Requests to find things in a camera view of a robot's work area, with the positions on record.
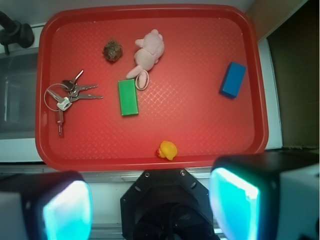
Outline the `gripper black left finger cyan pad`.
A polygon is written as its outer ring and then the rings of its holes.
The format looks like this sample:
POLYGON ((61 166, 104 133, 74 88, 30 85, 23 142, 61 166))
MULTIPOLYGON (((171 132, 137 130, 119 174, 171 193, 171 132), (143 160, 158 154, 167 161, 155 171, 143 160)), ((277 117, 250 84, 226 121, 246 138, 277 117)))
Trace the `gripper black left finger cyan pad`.
POLYGON ((92 223, 91 189, 78 172, 0 178, 2 240, 87 240, 92 223))

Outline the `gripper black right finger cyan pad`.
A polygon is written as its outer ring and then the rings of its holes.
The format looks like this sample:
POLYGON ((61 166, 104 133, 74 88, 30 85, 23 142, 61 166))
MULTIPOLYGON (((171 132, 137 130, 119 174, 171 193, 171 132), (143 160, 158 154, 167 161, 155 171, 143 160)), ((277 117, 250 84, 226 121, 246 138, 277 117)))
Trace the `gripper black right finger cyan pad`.
POLYGON ((317 240, 320 156, 308 151, 226 155, 213 164, 209 202, 228 240, 317 240))

